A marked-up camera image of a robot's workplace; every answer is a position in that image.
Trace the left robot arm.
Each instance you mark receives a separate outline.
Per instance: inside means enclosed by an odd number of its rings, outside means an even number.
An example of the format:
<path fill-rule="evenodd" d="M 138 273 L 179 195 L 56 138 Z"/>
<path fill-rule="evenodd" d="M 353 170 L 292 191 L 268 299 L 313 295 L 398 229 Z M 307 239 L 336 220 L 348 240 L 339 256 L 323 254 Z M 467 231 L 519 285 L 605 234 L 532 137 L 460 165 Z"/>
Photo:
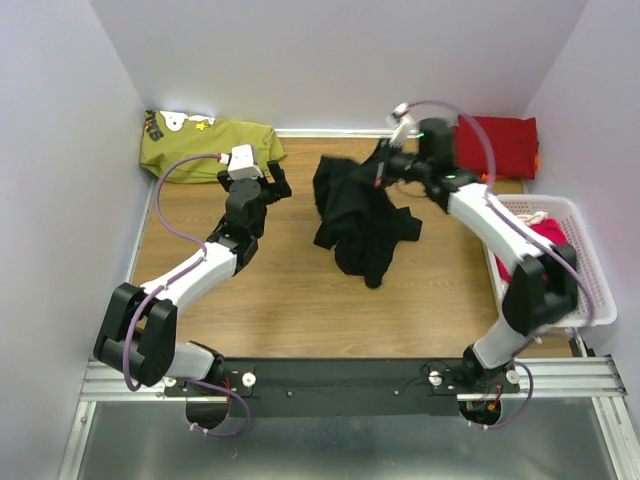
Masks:
<path fill-rule="evenodd" d="M 179 342 L 177 321 L 219 283 L 238 274 L 258 250 L 269 205 L 292 194 L 276 160 L 269 173 L 232 155 L 218 181 L 227 192 L 225 213 L 198 250 L 168 273 L 111 295 L 93 348 L 94 357 L 121 372 L 137 391 L 164 378 L 187 381 L 201 395 L 222 380 L 222 356 L 195 342 Z"/>

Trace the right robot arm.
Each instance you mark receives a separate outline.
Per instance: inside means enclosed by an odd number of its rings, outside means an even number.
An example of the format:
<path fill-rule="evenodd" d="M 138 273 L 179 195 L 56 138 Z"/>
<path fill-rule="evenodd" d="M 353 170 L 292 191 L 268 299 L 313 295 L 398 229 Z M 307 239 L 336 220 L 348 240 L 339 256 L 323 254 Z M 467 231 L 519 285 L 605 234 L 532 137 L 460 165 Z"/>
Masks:
<path fill-rule="evenodd" d="M 414 122 L 404 113 L 393 115 L 392 122 L 391 136 L 374 154 L 377 184 L 421 184 L 432 202 L 489 248 L 510 277 L 498 319 L 465 349 L 454 370 L 456 381 L 480 392 L 534 337 L 577 308 L 577 255 L 570 245 L 556 245 L 525 225 L 486 183 L 455 164 L 453 132 L 445 120 Z"/>

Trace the black floral t-shirt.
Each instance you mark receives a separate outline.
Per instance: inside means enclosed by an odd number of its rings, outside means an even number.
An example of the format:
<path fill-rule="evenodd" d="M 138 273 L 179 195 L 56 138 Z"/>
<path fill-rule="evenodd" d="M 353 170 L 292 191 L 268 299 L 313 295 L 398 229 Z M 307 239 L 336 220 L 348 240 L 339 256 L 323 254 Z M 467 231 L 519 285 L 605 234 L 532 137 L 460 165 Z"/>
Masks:
<path fill-rule="evenodd" d="M 370 289 L 381 286 L 401 241 L 420 239 L 422 221 L 373 186 L 372 154 L 364 162 L 323 154 L 314 173 L 314 201 L 320 226 L 314 244 L 334 252 L 339 269 L 360 276 Z"/>

